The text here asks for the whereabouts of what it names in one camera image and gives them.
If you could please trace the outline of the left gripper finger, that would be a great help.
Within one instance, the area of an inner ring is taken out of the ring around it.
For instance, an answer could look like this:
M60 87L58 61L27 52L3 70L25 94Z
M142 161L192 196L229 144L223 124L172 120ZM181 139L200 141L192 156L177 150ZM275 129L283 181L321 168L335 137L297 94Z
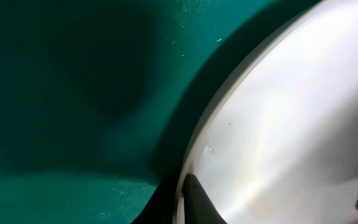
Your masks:
M194 174L187 174L182 187L185 224L226 224Z

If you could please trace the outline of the white plate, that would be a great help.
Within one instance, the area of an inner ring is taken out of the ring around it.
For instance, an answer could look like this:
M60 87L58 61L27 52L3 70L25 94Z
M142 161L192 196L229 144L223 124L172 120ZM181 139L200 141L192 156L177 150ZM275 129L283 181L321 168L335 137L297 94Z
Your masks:
M358 223L358 0L321 1L261 42L190 138L194 174L226 223Z

